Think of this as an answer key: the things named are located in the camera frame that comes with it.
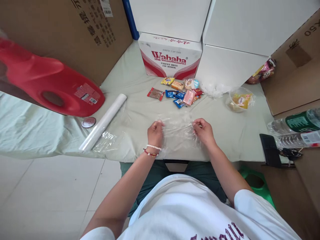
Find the wahaha logo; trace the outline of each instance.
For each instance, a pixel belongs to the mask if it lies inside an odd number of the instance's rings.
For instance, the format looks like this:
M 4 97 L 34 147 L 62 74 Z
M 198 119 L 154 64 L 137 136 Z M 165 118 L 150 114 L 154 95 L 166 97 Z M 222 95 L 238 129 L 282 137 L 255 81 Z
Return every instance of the wahaha logo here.
M 162 53 L 159 54 L 159 52 L 155 52 L 155 51 L 152 51 L 152 54 L 154 56 L 154 59 L 158 60 L 158 61 L 172 62 L 172 63 L 178 63 L 178 64 L 186 65 L 186 60 L 185 59 L 181 59 L 178 56 L 176 58 L 175 57 L 169 57 L 168 55 L 163 56 Z

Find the t-shirt sleeve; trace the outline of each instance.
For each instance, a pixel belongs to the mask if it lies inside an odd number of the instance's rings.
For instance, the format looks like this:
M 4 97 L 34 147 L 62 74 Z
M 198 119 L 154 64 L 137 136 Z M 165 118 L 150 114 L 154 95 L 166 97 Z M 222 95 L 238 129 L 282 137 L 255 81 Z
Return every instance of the t-shirt sleeve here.
M 267 200 L 247 189 L 236 193 L 234 208 L 279 239 L 301 239 Z
M 115 240 L 115 237 L 110 228 L 98 227 L 87 232 L 80 240 Z

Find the hand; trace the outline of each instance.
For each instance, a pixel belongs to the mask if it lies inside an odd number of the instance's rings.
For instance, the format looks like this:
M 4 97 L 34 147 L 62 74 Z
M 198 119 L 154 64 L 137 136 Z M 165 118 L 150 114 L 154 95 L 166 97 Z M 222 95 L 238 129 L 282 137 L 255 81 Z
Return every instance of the hand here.
M 162 147 L 162 126 L 164 124 L 161 121 L 155 121 L 149 128 L 148 128 L 148 144 L 153 145 L 155 147 Z M 158 153 L 159 150 L 151 147 L 147 147 L 147 152 L 150 153 Z
M 216 140 L 213 137 L 213 131 L 210 123 L 203 118 L 198 118 L 192 123 L 193 129 L 200 141 L 203 142 L 206 147 L 216 146 Z

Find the person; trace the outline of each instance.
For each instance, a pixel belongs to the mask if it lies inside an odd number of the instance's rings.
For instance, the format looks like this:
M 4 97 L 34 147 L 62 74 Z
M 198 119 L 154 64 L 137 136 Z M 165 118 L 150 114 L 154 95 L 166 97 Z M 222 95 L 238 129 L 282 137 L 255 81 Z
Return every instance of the person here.
M 148 144 L 153 147 L 148 146 L 126 172 L 121 166 L 124 175 L 96 210 L 81 240 L 300 239 L 234 169 L 218 147 L 211 125 L 202 118 L 192 125 L 207 148 L 211 170 L 195 165 L 189 169 L 196 172 L 194 177 L 159 171 L 161 165 L 152 154 L 162 146 L 163 124 L 154 122 L 148 128 Z M 153 173 L 164 178 L 157 183 Z M 231 206 L 224 203 L 225 194 Z M 122 233 L 128 215 L 129 227 Z

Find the bed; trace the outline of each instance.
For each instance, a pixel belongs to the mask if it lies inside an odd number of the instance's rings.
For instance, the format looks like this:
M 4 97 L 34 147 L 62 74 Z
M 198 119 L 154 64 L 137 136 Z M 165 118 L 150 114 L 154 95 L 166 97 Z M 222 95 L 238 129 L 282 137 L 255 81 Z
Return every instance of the bed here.
M 161 80 L 146 75 L 138 42 L 134 41 L 100 87 L 106 101 L 93 115 L 97 121 L 120 93 L 128 97 L 107 128 L 113 139 L 108 139 L 103 152 L 78 150 L 91 131 L 81 126 L 82 118 L 63 116 L 0 93 L 0 155 L 18 159 L 70 155 L 133 162 L 147 144 L 146 131 L 153 121 L 181 114 L 206 119 L 230 161 L 264 161 L 259 133 L 267 133 L 266 123 L 273 117 L 259 84 L 245 85 L 255 94 L 254 107 L 245 113 L 234 113 L 225 106 L 227 95 L 218 99 L 203 95 L 191 107 L 183 109 L 178 109 L 170 98 L 164 97 L 160 102 L 147 97 L 152 87 L 169 90 L 160 84 Z M 167 151 L 165 158 L 209 160 L 201 145 L 183 143 Z

